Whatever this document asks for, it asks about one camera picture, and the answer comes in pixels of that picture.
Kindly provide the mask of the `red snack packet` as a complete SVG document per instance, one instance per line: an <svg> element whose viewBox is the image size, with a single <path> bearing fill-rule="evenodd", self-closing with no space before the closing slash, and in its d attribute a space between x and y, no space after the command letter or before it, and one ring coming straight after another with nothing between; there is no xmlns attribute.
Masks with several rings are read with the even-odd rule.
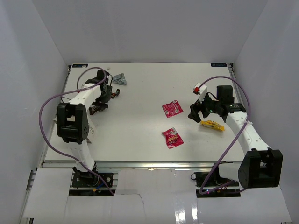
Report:
<svg viewBox="0 0 299 224"><path fill-rule="evenodd" d="M183 109L177 100L173 100L168 104L162 105L162 109L167 118L173 117L183 112Z"/></svg>
<svg viewBox="0 0 299 224"><path fill-rule="evenodd" d="M165 137L168 149L173 149L184 144L184 141L182 140L182 138L180 137L180 135L174 127L162 132L162 135Z"/></svg>

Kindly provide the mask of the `silver snack packet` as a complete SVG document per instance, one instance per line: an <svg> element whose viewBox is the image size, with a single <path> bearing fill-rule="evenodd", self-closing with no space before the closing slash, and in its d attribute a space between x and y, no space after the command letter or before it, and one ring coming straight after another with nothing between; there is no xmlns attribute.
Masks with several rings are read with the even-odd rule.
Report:
<svg viewBox="0 0 299 224"><path fill-rule="evenodd" d="M127 81L126 81L124 73L120 73L118 75L113 76L112 83L118 84L118 85L127 85Z"/></svg>

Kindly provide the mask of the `purple snack bar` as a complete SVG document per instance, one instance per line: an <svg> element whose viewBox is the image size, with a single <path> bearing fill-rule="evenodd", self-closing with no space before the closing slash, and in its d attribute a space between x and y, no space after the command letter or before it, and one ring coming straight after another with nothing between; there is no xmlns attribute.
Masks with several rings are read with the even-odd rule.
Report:
<svg viewBox="0 0 299 224"><path fill-rule="evenodd" d="M102 107L100 106L91 106L89 107L89 115L94 115L96 112L102 111Z"/></svg>

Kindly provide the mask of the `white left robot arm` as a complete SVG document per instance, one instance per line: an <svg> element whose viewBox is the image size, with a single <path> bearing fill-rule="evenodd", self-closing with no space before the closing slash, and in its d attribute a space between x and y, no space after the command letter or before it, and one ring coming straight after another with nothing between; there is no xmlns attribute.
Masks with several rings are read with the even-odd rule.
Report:
<svg viewBox="0 0 299 224"><path fill-rule="evenodd" d="M119 89L113 92L112 80L108 72L98 70L96 77L82 85L82 91L77 91L74 98L57 107L57 135L69 144L72 155L78 159L76 169L89 169L82 178L88 186L96 185L99 180L99 175L92 171L95 161L89 150L96 135L90 116L107 109L109 100L120 94Z"/></svg>

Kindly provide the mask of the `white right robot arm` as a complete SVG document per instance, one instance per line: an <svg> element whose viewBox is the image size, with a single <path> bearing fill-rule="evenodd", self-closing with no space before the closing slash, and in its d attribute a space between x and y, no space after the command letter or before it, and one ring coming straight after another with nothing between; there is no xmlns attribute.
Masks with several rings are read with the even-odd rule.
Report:
<svg viewBox="0 0 299 224"><path fill-rule="evenodd" d="M242 162L216 162L211 181L222 186L227 180L238 182L244 189L274 188L279 185L283 155L280 150L272 149L259 136L253 124L247 119L244 106L235 102L233 87L219 85L216 95L207 91L205 85L197 84L193 93L198 100L190 106L188 118L200 123L211 113L219 115L233 131L237 142L244 152Z"/></svg>

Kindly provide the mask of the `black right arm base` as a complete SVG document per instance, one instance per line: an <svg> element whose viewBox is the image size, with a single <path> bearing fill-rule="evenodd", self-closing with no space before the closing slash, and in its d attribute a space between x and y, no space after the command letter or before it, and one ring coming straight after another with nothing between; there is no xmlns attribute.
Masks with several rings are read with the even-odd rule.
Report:
<svg viewBox="0 0 299 224"><path fill-rule="evenodd" d="M239 188L238 182L233 182L228 186L219 188L216 191L211 192L210 190L215 187L219 187L226 182L229 182L229 179L225 178L216 178L212 175L207 181L206 185L203 188L206 194L200 194L199 189L203 184L205 178L207 177L208 172L194 172L191 174L190 179L196 184L196 196L197 198L225 198L225 197L240 197L241 190Z"/></svg>

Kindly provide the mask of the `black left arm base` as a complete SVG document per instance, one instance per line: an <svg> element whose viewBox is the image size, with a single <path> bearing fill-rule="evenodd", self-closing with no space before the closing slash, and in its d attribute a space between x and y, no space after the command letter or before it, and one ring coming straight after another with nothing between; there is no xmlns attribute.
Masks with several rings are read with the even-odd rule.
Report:
<svg viewBox="0 0 299 224"><path fill-rule="evenodd" d="M85 171L79 171L76 167L73 167L73 180L72 180L72 187L74 188L87 188L87 187L98 187L102 184L102 187L105 187L105 184L103 184L102 180L95 176L94 174L91 174L89 172ZM109 187L112 187L113 185L113 173L99 173L93 169L93 172L97 173L101 178L106 182L106 184Z"/></svg>

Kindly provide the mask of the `yellow snack bar wrapper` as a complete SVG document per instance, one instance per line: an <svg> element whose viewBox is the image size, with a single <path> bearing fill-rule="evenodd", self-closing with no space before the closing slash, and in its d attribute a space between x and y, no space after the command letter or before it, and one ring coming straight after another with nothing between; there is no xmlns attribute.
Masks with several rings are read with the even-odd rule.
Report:
<svg viewBox="0 0 299 224"><path fill-rule="evenodd" d="M218 130L218 131L225 131L224 126L222 126L212 120L201 121L200 124L204 127L210 128L210 129L214 129L214 130Z"/></svg>

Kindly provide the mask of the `blue label left corner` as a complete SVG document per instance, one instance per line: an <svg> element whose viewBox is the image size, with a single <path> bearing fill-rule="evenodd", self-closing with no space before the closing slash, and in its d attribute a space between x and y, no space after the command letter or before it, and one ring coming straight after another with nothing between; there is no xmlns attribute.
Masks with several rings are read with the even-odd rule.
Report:
<svg viewBox="0 0 299 224"><path fill-rule="evenodd" d="M87 68L88 64L73 64L72 65L73 68Z"/></svg>

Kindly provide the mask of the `blue label corner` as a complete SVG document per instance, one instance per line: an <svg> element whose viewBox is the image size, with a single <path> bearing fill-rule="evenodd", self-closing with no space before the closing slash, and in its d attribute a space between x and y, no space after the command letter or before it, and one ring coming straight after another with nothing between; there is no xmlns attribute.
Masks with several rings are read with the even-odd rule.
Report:
<svg viewBox="0 0 299 224"><path fill-rule="evenodd" d="M211 63L212 67L227 67L226 63Z"/></svg>
<svg viewBox="0 0 299 224"><path fill-rule="evenodd" d="M87 68L88 64L73 64L72 65L73 68Z"/></svg>

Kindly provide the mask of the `blue label right corner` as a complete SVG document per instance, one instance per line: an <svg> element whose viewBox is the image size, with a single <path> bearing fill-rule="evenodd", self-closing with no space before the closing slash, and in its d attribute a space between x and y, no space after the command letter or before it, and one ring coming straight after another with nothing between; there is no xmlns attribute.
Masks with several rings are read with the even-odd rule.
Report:
<svg viewBox="0 0 299 224"><path fill-rule="evenodd" d="M227 67L226 63L211 63L212 67Z"/></svg>

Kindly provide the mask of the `white front cover panel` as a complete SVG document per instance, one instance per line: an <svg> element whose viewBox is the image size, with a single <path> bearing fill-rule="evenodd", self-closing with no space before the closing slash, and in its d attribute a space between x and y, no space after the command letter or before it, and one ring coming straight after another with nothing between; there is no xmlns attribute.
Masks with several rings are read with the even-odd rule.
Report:
<svg viewBox="0 0 299 224"><path fill-rule="evenodd" d="M69 169L39 169L25 218L36 224L280 224L291 218L280 188L197 198L190 171L124 169L113 196L71 196Z"/></svg>

